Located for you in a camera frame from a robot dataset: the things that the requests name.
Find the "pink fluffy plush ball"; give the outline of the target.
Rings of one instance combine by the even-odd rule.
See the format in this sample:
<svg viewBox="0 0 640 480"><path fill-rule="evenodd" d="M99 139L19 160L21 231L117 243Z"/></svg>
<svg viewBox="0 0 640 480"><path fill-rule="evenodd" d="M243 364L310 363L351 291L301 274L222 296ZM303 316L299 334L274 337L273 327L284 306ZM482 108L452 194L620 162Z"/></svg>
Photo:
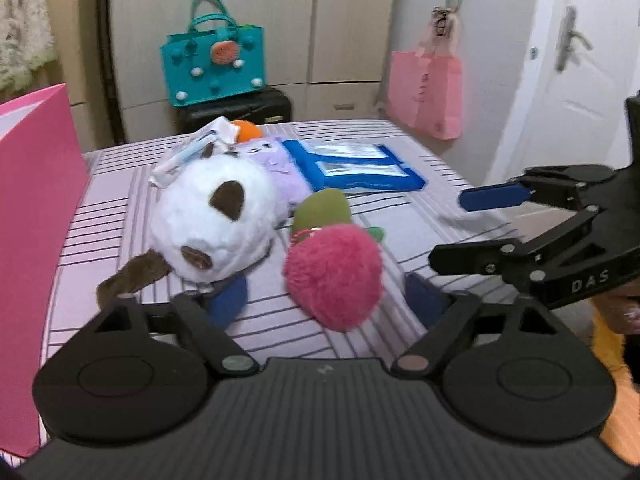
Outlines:
<svg viewBox="0 0 640 480"><path fill-rule="evenodd" d="M375 232L352 223L292 236L283 265L285 288L296 304L341 333L370 318L383 296L382 274Z"/></svg>

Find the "orange plush ball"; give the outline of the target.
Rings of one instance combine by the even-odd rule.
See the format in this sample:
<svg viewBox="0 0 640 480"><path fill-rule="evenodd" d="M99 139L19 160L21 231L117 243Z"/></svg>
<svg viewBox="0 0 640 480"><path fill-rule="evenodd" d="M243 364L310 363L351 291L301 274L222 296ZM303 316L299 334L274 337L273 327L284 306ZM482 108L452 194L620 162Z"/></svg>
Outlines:
<svg viewBox="0 0 640 480"><path fill-rule="evenodd" d="M245 143L264 136L258 125L248 122L247 120L234 120L232 125L238 128L238 133L235 137L236 143Z"/></svg>

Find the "teal felt tote bag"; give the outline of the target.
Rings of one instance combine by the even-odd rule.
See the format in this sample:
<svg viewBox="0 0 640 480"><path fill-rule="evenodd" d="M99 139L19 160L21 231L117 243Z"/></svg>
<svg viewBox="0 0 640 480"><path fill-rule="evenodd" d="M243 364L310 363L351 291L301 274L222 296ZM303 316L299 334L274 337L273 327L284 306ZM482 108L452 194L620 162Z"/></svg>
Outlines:
<svg viewBox="0 0 640 480"><path fill-rule="evenodd" d="M168 36L160 55L175 108L266 86L264 29L238 23L222 0L192 0L188 28Z"/></svg>

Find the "pink cardboard storage box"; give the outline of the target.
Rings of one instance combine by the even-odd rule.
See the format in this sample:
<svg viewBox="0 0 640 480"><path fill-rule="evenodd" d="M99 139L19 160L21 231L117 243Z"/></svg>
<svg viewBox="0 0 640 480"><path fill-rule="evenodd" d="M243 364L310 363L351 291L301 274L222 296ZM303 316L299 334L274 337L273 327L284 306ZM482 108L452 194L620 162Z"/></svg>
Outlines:
<svg viewBox="0 0 640 480"><path fill-rule="evenodd" d="M32 381L58 259L89 180L57 84L1 107L1 449L39 445Z"/></svg>

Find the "pink paper bag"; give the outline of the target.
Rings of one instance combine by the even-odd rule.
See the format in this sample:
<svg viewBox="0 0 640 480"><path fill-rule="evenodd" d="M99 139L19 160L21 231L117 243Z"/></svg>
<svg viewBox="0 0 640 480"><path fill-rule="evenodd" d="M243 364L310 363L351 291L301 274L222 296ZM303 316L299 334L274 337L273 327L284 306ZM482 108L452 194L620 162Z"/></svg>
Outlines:
<svg viewBox="0 0 640 480"><path fill-rule="evenodd" d="M462 124L460 21L448 6L432 10L415 49L390 54L386 113L410 129L441 141L457 139Z"/></svg>

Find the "white wet wipes pack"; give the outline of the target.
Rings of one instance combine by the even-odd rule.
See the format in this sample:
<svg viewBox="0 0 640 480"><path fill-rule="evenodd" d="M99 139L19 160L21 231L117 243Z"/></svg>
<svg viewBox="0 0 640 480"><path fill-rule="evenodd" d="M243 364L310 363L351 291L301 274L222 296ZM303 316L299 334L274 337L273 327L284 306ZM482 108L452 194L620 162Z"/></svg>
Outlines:
<svg viewBox="0 0 640 480"><path fill-rule="evenodd" d="M204 154L224 154L234 148L240 127L225 117L218 117L194 133L187 134L172 148L160 156L149 176L149 184L156 188L167 188L194 160Z"/></svg>

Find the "white wardrobe cabinet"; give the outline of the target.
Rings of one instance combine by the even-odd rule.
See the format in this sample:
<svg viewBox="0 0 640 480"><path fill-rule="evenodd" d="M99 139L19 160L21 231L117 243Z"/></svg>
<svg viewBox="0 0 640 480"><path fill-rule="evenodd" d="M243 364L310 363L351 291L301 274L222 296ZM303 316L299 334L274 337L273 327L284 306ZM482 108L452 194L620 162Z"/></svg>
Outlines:
<svg viewBox="0 0 640 480"><path fill-rule="evenodd" d="M186 111L274 89L294 120L376 113L393 0L108 0L124 138L188 128Z"/></svg>

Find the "purple plush toy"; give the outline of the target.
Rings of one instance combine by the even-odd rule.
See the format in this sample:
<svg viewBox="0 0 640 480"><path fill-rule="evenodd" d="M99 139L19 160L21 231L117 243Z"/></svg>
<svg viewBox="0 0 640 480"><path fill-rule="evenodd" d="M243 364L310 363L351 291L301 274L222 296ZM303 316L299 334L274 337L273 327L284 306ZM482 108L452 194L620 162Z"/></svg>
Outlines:
<svg viewBox="0 0 640 480"><path fill-rule="evenodd" d="M312 193L311 187L294 164L277 136L256 138L235 147L241 158L247 158L265 168L277 191L278 222L283 223Z"/></svg>

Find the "white brown plush dog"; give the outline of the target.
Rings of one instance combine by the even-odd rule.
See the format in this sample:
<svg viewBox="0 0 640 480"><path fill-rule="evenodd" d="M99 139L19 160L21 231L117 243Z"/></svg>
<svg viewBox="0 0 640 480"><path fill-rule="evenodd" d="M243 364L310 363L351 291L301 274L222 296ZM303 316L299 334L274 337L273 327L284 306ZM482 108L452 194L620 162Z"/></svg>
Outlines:
<svg viewBox="0 0 640 480"><path fill-rule="evenodd" d="M197 285L231 278L268 254L278 208L273 178L257 162L230 154L190 162L160 194L149 250L99 284L96 302L105 308L169 273Z"/></svg>

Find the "blue wet wipes pack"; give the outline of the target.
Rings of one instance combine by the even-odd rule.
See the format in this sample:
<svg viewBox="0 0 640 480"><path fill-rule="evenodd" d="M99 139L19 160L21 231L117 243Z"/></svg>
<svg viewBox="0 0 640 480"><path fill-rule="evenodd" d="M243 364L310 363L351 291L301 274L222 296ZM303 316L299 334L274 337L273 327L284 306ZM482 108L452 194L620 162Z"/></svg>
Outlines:
<svg viewBox="0 0 640 480"><path fill-rule="evenodd" d="M284 140L282 145L314 192L414 192L427 185L384 144Z"/></svg>

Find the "white door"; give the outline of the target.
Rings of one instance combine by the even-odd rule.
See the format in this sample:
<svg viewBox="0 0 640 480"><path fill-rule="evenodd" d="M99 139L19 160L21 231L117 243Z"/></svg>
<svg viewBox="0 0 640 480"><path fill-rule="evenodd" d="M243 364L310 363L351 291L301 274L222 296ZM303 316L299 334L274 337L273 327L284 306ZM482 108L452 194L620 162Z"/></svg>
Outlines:
<svg viewBox="0 0 640 480"><path fill-rule="evenodd" d="M568 6L575 28L593 44L573 41L562 73L556 47ZM486 182L533 166L605 162L623 120L639 51L639 0L537 0L520 86Z"/></svg>

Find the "black suitcase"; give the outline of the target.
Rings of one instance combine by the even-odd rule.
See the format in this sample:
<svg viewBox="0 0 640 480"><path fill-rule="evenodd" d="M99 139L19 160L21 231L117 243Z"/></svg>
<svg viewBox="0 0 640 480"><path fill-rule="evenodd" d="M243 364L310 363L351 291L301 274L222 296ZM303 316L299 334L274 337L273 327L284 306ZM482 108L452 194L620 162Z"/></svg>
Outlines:
<svg viewBox="0 0 640 480"><path fill-rule="evenodd" d="M290 99L282 91L267 86L256 92L179 107L176 122L178 133L189 133L220 116L230 122L246 120L256 125L290 122L292 111Z"/></svg>

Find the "green plush ball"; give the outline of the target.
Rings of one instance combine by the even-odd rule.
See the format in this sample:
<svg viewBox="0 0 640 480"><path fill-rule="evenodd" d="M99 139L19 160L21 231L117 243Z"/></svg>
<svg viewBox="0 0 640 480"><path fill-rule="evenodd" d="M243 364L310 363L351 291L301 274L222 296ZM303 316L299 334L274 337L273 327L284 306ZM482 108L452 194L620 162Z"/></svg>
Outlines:
<svg viewBox="0 0 640 480"><path fill-rule="evenodd" d="M325 188L299 204L290 232L294 236L299 232L346 223L352 223L352 213L345 194L337 188Z"/></svg>

